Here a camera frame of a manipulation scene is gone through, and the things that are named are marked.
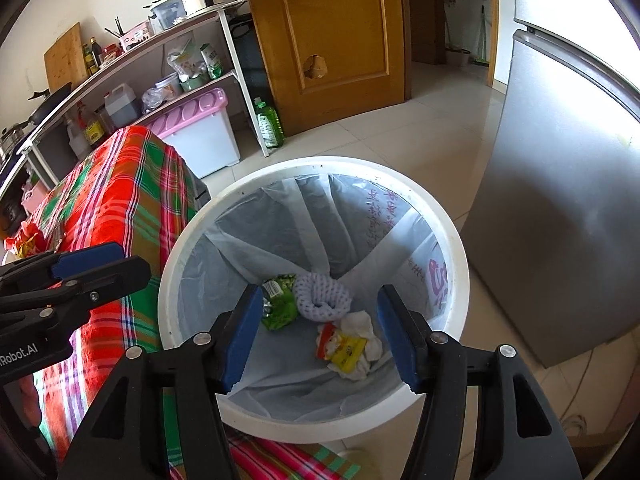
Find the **red snack bag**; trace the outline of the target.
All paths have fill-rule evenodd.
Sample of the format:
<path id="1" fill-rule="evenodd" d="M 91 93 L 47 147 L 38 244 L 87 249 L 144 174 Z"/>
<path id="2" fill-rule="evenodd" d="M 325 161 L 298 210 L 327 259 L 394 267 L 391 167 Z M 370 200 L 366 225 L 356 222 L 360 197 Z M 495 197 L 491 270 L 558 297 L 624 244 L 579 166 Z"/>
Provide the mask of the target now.
<path id="1" fill-rule="evenodd" d="M 23 221 L 15 234 L 4 240 L 4 249 L 17 259 L 43 254 L 47 248 L 43 232 L 32 220 Z"/>

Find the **pink box on shelf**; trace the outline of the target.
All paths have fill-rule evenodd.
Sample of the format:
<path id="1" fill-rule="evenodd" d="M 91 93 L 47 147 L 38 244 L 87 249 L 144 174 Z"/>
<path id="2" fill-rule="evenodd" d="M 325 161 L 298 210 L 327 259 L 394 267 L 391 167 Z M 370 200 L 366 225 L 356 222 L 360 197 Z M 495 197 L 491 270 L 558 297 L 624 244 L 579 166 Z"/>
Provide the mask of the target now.
<path id="1" fill-rule="evenodd" d="M 124 52 L 128 52 L 143 41 L 150 39 L 153 35 L 154 32 L 150 22 L 144 21 L 129 29 L 119 38 L 120 46 Z"/>

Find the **translucent trash bin liner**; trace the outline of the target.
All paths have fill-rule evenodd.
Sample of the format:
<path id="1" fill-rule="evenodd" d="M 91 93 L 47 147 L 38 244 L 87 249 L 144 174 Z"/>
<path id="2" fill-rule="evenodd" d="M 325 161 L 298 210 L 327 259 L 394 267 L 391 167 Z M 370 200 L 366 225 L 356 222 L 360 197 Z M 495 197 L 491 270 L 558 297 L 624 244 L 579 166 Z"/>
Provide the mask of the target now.
<path id="1" fill-rule="evenodd" d="M 378 291 L 441 328 L 449 276 L 437 236 L 391 188 L 347 174 L 303 174 L 242 190 L 202 214 L 165 296 L 167 336 L 183 341 L 231 310 L 247 286 L 262 315 L 228 402 L 290 424 L 350 417 L 400 387 L 378 322 Z"/>

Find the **red yellow snack wrapper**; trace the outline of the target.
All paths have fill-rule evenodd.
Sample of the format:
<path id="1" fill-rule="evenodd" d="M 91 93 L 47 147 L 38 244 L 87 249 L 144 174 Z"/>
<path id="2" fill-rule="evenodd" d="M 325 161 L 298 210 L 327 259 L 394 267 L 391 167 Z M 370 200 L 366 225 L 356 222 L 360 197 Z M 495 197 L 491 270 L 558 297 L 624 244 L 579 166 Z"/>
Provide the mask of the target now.
<path id="1" fill-rule="evenodd" d="M 326 323 L 320 327 L 316 356 L 349 374 L 356 370 L 367 342 L 366 338 L 346 335 L 334 324 Z"/>

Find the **yellow label oil bottle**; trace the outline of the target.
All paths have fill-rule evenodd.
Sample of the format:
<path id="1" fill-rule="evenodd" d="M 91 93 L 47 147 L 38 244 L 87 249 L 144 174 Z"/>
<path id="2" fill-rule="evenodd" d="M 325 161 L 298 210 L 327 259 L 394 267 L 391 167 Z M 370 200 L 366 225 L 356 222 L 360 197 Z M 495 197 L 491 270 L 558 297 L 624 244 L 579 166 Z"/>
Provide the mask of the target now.
<path id="1" fill-rule="evenodd" d="M 85 137 L 93 150 L 106 140 L 106 132 L 96 116 L 81 101 L 77 103 L 77 120 L 79 127 L 85 133 Z"/>

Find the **white round trash bin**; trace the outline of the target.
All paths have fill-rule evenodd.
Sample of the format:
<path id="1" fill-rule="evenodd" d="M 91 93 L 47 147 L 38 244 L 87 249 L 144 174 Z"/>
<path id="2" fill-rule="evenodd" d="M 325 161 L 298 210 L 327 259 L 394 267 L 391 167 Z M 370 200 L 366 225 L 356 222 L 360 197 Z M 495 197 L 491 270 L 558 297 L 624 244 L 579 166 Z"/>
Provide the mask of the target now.
<path id="1" fill-rule="evenodd" d="M 314 443 L 381 426 L 416 400 L 378 319 L 380 289 L 459 336 L 470 280 L 454 224 L 422 186 L 374 162 L 318 156 L 249 174 L 188 223 L 160 281 L 163 346 L 208 330 L 250 285 L 265 302 L 222 419 Z"/>

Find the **steel cooking pot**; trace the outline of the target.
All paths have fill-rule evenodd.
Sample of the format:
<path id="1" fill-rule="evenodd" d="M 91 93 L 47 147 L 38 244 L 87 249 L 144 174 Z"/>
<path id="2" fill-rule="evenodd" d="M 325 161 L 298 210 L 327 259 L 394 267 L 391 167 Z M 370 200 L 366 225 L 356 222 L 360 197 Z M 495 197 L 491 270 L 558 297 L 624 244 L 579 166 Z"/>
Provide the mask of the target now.
<path id="1" fill-rule="evenodd" d="M 3 159 L 12 156 L 14 148 L 24 139 L 27 126 L 28 122 L 18 122 L 2 130 L 0 152 Z"/>

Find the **green plastic bottle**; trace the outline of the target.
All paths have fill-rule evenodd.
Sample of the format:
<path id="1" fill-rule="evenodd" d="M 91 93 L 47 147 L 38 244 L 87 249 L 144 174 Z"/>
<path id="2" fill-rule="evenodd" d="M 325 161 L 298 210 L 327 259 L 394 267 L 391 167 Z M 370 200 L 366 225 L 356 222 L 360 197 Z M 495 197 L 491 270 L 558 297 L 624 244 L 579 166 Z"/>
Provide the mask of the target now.
<path id="1" fill-rule="evenodd" d="M 258 127 L 266 148 L 280 148 L 284 144 L 284 133 L 277 111 L 261 98 L 254 99 Z"/>

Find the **green pea snack bag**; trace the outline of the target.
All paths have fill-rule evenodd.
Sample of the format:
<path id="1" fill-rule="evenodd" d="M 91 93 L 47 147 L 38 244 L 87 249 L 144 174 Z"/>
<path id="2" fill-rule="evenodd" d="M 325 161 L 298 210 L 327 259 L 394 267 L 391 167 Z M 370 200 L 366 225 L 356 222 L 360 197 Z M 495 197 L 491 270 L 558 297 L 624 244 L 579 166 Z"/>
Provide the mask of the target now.
<path id="1" fill-rule="evenodd" d="M 295 274 L 281 274 L 262 283 L 262 325 L 267 330 L 280 330 L 298 317 L 293 294 L 295 281 Z"/>

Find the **white metal shelf rack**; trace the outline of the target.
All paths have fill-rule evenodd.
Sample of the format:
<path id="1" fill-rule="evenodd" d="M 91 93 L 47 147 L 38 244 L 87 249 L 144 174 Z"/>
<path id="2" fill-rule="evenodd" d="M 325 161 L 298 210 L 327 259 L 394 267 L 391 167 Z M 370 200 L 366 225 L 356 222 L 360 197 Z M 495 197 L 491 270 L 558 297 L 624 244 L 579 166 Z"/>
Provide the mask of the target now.
<path id="1" fill-rule="evenodd" d="M 62 122 L 65 114 L 74 108 L 77 102 L 89 102 L 95 96 L 103 96 L 104 93 L 113 89 L 119 82 L 131 84 L 134 90 L 137 91 L 150 88 L 153 82 L 162 79 L 164 76 L 165 50 L 168 44 L 175 44 L 179 38 L 189 35 L 191 32 L 197 32 L 201 28 L 212 30 L 215 24 L 220 26 L 221 35 L 224 37 L 224 45 L 231 63 L 231 68 L 224 74 L 224 78 L 232 77 L 239 85 L 250 126 L 253 129 L 262 154 L 268 156 L 269 150 L 266 148 L 264 140 L 262 140 L 254 103 L 248 91 L 229 26 L 229 16 L 247 3 L 248 0 L 235 0 L 215 4 L 201 10 L 190 18 L 186 18 L 180 24 L 144 40 L 137 47 L 125 52 L 116 58 L 114 62 L 89 77 L 74 91 L 70 92 L 51 113 L 43 118 L 43 121 L 32 130 L 32 133 L 26 136 L 16 152 L 16 162 L 14 162 L 11 169 L 4 170 L 1 173 L 1 193 L 6 194 L 8 192 L 17 174 L 27 165 L 36 170 L 39 179 L 43 183 L 48 186 L 58 184 L 60 179 L 43 157 L 39 144 L 52 129 L 58 126 L 59 122 Z"/>

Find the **pink lid storage box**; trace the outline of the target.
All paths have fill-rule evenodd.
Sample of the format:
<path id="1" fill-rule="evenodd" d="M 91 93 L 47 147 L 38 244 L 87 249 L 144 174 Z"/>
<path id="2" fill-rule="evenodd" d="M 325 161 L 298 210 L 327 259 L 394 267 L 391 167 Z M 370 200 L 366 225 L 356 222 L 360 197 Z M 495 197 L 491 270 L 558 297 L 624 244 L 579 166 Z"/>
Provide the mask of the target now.
<path id="1" fill-rule="evenodd" d="M 146 126 L 177 151 L 195 177 L 203 179 L 241 159 L 227 105 L 226 92 L 213 88 Z"/>

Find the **red green plaid tablecloth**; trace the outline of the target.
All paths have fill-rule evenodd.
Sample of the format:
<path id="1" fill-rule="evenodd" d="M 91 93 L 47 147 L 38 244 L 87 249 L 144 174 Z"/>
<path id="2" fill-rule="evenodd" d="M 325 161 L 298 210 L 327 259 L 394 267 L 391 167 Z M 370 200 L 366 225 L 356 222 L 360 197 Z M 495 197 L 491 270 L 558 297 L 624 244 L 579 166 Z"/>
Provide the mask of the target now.
<path id="1" fill-rule="evenodd" d="M 115 242 L 125 258 L 151 267 L 145 289 L 91 311 L 70 328 L 72 354 L 14 380 L 21 400 L 1 401 L 1 474 L 6 479 L 62 479 L 73 438 L 120 358 L 131 347 L 160 346 L 160 277 L 180 233 L 196 211 L 195 180 L 170 146 L 140 126 L 114 133 L 75 168 L 30 218 L 62 254 Z M 163 392 L 170 476 L 186 475 L 176 402 Z M 357 466 L 318 444 L 297 446 L 228 434 L 235 479 L 351 479 Z"/>

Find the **crumpled white tissue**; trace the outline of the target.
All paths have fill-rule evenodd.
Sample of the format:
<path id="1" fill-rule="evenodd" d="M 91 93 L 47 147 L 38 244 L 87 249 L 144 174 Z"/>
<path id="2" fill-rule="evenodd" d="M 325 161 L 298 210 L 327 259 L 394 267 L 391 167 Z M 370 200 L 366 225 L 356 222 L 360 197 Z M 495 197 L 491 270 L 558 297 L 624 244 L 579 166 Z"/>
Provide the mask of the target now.
<path id="1" fill-rule="evenodd" d="M 343 379 L 365 380 L 382 356 L 382 340 L 366 311 L 349 312 L 318 329 L 316 357 Z"/>

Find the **wooden cutting board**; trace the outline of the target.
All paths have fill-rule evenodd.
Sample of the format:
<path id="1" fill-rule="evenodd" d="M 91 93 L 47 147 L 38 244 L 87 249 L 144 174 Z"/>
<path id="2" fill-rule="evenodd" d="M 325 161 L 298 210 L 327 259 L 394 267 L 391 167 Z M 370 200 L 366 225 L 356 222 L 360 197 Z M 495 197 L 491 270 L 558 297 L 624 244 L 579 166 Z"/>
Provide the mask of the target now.
<path id="1" fill-rule="evenodd" d="M 51 93 L 69 82 L 75 89 L 88 78 L 83 45 L 81 26 L 76 23 L 44 52 L 44 67 Z"/>

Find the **grey plastic jug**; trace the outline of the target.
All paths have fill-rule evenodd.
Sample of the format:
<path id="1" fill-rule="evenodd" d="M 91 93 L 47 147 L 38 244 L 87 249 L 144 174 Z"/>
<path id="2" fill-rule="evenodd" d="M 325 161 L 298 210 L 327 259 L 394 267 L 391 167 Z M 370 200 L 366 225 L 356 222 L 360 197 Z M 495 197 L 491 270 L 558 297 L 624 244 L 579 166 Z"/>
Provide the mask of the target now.
<path id="1" fill-rule="evenodd" d="M 104 106 L 114 126 L 127 127 L 141 117 L 140 102 L 129 84 L 119 84 L 104 96 Z"/>

